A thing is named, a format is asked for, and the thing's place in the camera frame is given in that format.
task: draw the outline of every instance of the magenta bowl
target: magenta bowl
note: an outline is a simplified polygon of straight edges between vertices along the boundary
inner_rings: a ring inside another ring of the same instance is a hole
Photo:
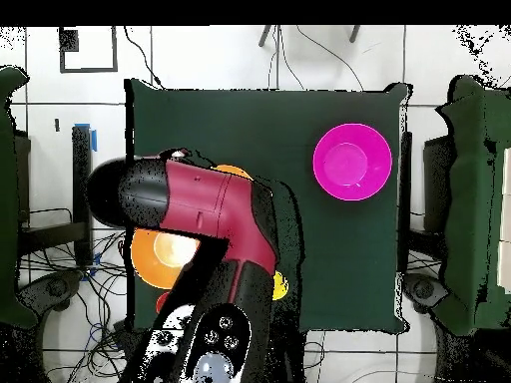
[[[380,191],[390,176],[392,153],[385,138],[363,124],[328,131],[314,150],[314,176],[330,195],[359,201]]]

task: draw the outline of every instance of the blue tape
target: blue tape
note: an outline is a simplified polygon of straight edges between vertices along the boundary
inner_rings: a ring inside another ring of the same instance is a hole
[[[90,274],[91,276],[94,276],[94,275],[96,274],[96,272],[97,272],[97,271],[98,271],[98,270],[97,270],[97,269],[95,269],[95,268],[90,268],[90,269],[89,269],[89,273],[88,273],[88,274]],[[87,278],[87,276],[84,276],[84,277],[82,278],[82,282],[87,282],[88,280],[89,280],[89,279]]]
[[[91,134],[91,150],[96,152],[98,150],[98,141],[96,137],[96,130]]]
[[[90,130],[91,124],[75,124],[75,127],[82,127]],[[96,130],[91,132],[91,150],[93,152],[98,150],[98,134],[96,133]]]

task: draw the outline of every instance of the white floor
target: white floor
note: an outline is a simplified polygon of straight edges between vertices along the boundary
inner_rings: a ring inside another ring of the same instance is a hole
[[[268,87],[268,66],[274,52],[271,34],[265,46],[257,45],[263,25],[211,27],[129,27],[130,38],[141,46],[154,73],[166,88],[260,89]],[[346,61],[366,91],[382,91],[391,83],[413,85],[408,108],[408,128],[413,133],[412,211],[424,211],[422,157],[424,141],[447,133],[434,108],[446,102],[449,82],[459,74],[477,74],[497,85],[511,75],[509,36],[497,27],[468,28],[474,40],[489,37],[479,58],[460,41],[466,34],[453,26],[362,26],[356,42],[348,37],[353,26],[300,26],[302,32]],[[117,27],[117,73],[61,74],[57,28],[2,28],[0,65],[25,68],[30,82],[13,96],[11,110],[16,125],[32,140],[30,202],[32,209],[72,208],[71,128],[88,123],[97,131],[98,150],[93,166],[122,156],[125,149],[124,78],[151,81],[140,50]],[[73,67],[111,66],[111,36],[105,27],[79,27],[80,52],[66,53]],[[360,90],[349,69],[292,25],[282,26],[285,57],[306,89]],[[275,88],[273,61],[270,87]],[[283,58],[279,62],[279,88],[300,90]],[[55,120],[60,132],[56,132]],[[64,212],[34,214],[33,225],[63,222]],[[421,228],[420,216],[412,226]],[[104,236],[97,231],[97,237]],[[117,248],[108,260],[121,263]],[[30,278],[41,273],[32,270]],[[22,273],[21,283],[28,281]],[[115,290],[125,289],[118,281]],[[97,321],[94,293],[86,283],[80,289]],[[108,297],[113,321],[123,318],[122,296]],[[44,336],[45,364],[50,370],[74,366],[83,355],[90,326],[83,304],[74,298],[70,309],[52,313]],[[428,317],[416,314],[403,299],[408,333],[310,332],[309,340],[323,344],[320,365],[307,368],[308,383],[431,383],[435,366],[435,338]],[[307,345],[305,365],[317,363],[317,344]],[[69,369],[50,373],[63,383]],[[84,383],[96,383],[91,379]]]

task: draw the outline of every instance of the dark green table mat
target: dark green table mat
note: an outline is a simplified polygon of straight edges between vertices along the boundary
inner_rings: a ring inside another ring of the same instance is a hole
[[[469,76],[451,82],[448,123],[457,158],[450,171],[452,203],[445,227],[443,278],[451,294],[435,308],[458,336],[510,326],[511,295],[497,285],[504,150],[511,147],[509,90],[485,90]]]
[[[186,147],[292,189],[305,249],[301,329],[403,330],[394,299],[399,107],[406,85],[368,93],[163,91],[132,80],[132,89],[136,155]],[[335,199],[313,176],[316,144],[344,123],[375,128],[392,151],[387,184],[364,201]],[[135,325],[151,324],[161,291],[135,282]]]

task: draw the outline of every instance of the orange bowl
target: orange bowl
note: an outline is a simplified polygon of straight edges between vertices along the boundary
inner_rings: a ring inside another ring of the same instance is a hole
[[[172,289],[199,245],[197,239],[190,237],[136,229],[131,245],[132,263],[146,283],[160,289]]]

